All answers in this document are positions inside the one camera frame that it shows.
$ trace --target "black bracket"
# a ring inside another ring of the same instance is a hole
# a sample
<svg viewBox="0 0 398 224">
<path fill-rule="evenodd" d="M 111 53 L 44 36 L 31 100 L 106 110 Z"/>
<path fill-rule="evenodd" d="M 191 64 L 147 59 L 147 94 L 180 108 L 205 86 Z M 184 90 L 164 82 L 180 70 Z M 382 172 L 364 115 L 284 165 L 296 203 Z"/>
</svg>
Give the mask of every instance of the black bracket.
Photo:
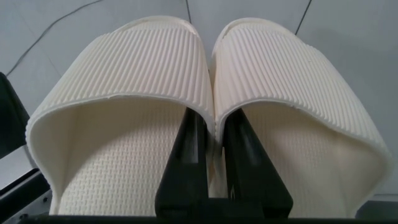
<svg viewBox="0 0 398 224">
<path fill-rule="evenodd" d="M 229 198 L 208 198 L 203 118 L 187 109 L 159 185 L 158 218 L 283 218 L 293 200 L 242 110 L 224 131 Z"/>
</svg>

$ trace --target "slipper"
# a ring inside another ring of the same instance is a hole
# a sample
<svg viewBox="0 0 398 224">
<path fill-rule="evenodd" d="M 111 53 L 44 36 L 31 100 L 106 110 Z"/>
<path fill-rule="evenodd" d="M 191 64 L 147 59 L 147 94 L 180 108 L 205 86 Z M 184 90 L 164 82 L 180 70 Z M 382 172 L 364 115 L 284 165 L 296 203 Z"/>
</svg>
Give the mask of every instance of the slipper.
<svg viewBox="0 0 398 224">
<path fill-rule="evenodd" d="M 155 215 L 155 195 L 184 111 L 214 133 L 197 31 L 147 17 L 92 41 L 27 125 L 53 190 L 52 215 Z"/>
<path fill-rule="evenodd" d="M 254 18 L 228 24 L 210 75 L 217 143 L 227 117 L 242 108 L 293 198 L 289 217 L 354 217 L 391 173 L 392 156 L 351 88 L 282 26 Z"/>
</svg>

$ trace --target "slide sandal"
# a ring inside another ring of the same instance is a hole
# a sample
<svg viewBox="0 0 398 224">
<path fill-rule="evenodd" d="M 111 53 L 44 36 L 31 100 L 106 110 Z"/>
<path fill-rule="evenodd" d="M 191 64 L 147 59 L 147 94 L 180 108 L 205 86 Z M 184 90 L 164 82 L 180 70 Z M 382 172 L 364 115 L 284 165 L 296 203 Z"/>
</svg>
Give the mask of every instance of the slide sandal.
<svg viewBox="0 0 398 224">
<path fill-rule="evenodd" d="M 392 156 L 351 88 L 282 26 L 231 22 L 210 75 L 218 144 L 227 117 L 242 108 L 293 198 L 289 217 L 354 217 L 391 173 Z M 220 164 L 217 174 L 225 176 Z"/>
<path fill-rule="evenodd" d="M 27 126 L 50 214 L 155 215 L 186 108 L 214 133 L 205 53 L 187 21 L 147 17 L 92 41 Z"/>
</svg>

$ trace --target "wire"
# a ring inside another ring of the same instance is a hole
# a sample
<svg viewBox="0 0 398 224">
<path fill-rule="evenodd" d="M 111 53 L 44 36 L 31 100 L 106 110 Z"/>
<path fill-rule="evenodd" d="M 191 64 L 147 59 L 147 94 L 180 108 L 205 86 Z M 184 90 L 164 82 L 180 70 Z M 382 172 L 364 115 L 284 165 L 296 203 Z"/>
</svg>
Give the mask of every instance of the wire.
<svg viewBox="0 0 398 224">
<path fill-rule="evenodd" d="M 24 57 L 27 55 L 27 53 L 32 49 L 32 47 L 34 47 L 34 46 L 38 43 L 39 40 L 41 40 L 41 39 L 44 37 L 44 35 L 52 28 L 52 26 L 54 26 L 54 25 L 55 25 L 57 22 L 59 22 L 61 19 L 65 18 L 65 17 L 67 17 L 67 16 L 72 15 L 73 13 L 79 11 L 80 9 L 83 9 L 83 8 L 86 7 L 86 6 L 95 4 L 95 3 L 100 2 L 100 1 L 103 1 L 103 0 L 97 0 L 97 1 L 94 1 L 94 2 L 91 2 L 91 3 L 88 3 L 88 4 L 85 4 L 85 5 L 83 5 L 83 6 L 80 6 L 79 8 L 73 10 L 72 12 L 69 12 L 68 14 L 66 14 L 66 15 L 62 16 L 61 18 L 57 19 L 56 21 L 52 22 L 52 23 L 43 31 L 42 35 L 40 35 L 40 37 L 39 37 L 39 38 L 38 38 L 38 39 L 37 39 L 37 40 L 36 40 L 36 41 L 35 41 L 35 42 L 34 42 L 34 43 L 33 43 L 33 44 L 32 44 L 20 57 L 19 57 L 17 63 L 15 63 L 15 65 L 12 67 L 12 69 L 6 74 L 6 77 L 8 77 L 8 76 L 11 74 L 11 72 L 14 71 L 14 69 L 15 69 L 16 67 L 18 67 L 18 65 L 22 62 L 22 60 L 24 59 Z"/>
</svg>

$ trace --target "textured insole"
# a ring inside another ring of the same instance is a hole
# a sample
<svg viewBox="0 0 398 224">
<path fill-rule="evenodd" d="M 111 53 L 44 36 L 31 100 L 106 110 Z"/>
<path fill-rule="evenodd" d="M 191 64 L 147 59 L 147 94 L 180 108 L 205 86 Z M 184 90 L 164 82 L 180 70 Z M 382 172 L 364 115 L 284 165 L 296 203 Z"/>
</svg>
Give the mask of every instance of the textured insole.
<svg viewBox="0 0 398 224">
<path fill-rule="evenodd" d="M 293 107 L 263 103 L 244 112 L 294 200 L 290 216 L 346 217 L 349 195 L 337 158 L 363 146 Z M 362 154 L 374 161 L 373 154 Z"/>
<path fill-rule="evenodd" d="M 145 98 L 79 108 L 58 214 L 155 215 L 155 194 L 184 112 L 184 106 Z"/>
</svg>

